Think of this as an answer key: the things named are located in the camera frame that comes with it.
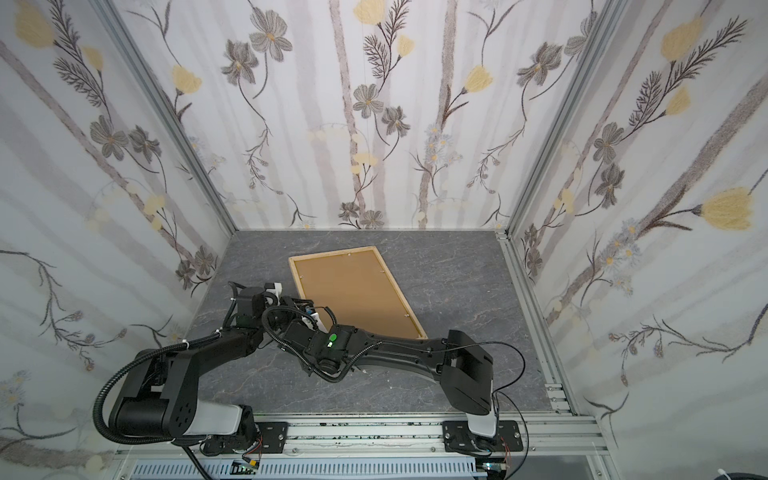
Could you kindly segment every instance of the floral wallpaper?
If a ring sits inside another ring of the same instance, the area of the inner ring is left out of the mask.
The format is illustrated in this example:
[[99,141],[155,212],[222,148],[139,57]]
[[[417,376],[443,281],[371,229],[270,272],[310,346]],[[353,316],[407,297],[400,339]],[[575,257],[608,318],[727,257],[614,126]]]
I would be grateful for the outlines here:
[[631,2],[514,232],[629,480],[768,470],[767,25]]
[[241,229],[502,228],[602,2],[117,0]]
[[0,470],[100,478],[97,391],[183,336],[229,234],[87,3],[0,12]]

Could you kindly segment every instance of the wooden board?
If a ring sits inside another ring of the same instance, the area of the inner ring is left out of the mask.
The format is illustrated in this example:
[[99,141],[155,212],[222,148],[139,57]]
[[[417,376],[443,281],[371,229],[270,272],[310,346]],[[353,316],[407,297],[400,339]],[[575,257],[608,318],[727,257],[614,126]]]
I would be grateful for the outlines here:
[[[316,306],[330,307],[339,323],[378,335],[427,338],[376,247],[301,255],[288,261],[299,295]],[[323,325],[330,328],[328,314],[322,309],[319,313]]]

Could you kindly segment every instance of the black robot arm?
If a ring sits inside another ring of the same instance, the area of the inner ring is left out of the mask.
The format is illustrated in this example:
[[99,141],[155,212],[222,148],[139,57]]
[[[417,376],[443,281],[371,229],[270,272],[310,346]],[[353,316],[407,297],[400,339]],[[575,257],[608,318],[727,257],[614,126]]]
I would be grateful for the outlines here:
[[[427,376],[440,384],[454,408],[467,413],[474,433],[494,436],[493,358],[463,332],[450,330],[444,339],[402,339],[339,325],[335,317],[324,332],[312,301],[281,297],[278,283],[264,288],[231,285],[233,304],[212,336],[145,350],[108,382],[94,405],[94,423],[102,435],[118,443],[200,443],[207,455],[248,449],[258,439],[252,409],[199,400],[198,381],[218,366],[255,352],[266,333],[296,356],[305,372],[328,382],[340,382],[355,366],[385,366]],[[127,378],[107,427],[101,407],[123,375]]]

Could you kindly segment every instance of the gray tabletop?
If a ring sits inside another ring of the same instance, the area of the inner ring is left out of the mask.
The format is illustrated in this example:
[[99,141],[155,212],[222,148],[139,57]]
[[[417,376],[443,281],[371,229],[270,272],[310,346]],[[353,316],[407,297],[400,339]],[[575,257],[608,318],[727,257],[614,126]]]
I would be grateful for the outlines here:
[[[282,282],[284,295],[298,296],[289,257],[370,245],[379,249],[429,338],[460,329],[478,342],[501,340],[517,346],[528,366],[507,393],[522,410],[550,410],[531,337],[491,231],[238,232],[220,259],[188,338],[207,335],[221,325],[231,297],[227,281],[247,286]],[[494,358],[495,385],[517,376],[517,353],[505,346],[486,349]],[[440,385],[426,377],[366,367],[329,384],[308,377],[299,361],[274,343],[201,377],[200,398],[246,404],[263,413],[452,410]]]

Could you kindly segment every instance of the wooden frame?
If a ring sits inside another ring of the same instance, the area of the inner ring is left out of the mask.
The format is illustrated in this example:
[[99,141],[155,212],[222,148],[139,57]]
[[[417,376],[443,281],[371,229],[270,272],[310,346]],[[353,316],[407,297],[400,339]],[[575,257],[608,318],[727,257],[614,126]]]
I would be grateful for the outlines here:
[[384,262],[384,259],[382,258],[381,253],[379,253],[379,249],[377,249],[376,247],[358,247],[358,248],[350,248],[347,250],[335,250],[333,252],[312,253],[310,255],[299,255],[297,257],[290,257],[288,261],[290,263],[291,273],[293,274],[293,282],[296,284],[296,288],[299,290],[299,295],[302,298],[306,298],[304,285],[302,283],[302,277],[299,275],[299,270],[296,266],[297,262],[300,263],[303,260],[312,260],[312,259],[318,259],[318,258],[324,258],[324,257],[353,255],[355,253],[362,253],[362,252],[373,252],[373,254],[376,256],[376,259],[379,262],[379,266],[381,268],[380,271],[386,275],[386,279],[389,281],[389,284],[392,286],[395,293],[397,294],[397,297],[399,298],[400,303],[402,304],[402,307],[407,312],[407,316],[409,316],[411,323],[415,327],[416,333],[418,333],[418,336],[415,338],[426,339],[427,338],[426,332],[422,328],[421,323],[419,323],[419,320],[416,319],[416,315],[414,314],[413,309],[408,304],[408,300],[406,300],[406,297],[402,294],[400,287],[395,281],[395,277],[392,276],[392,273],[389,271],[389,268],[386,266],[386,263]]

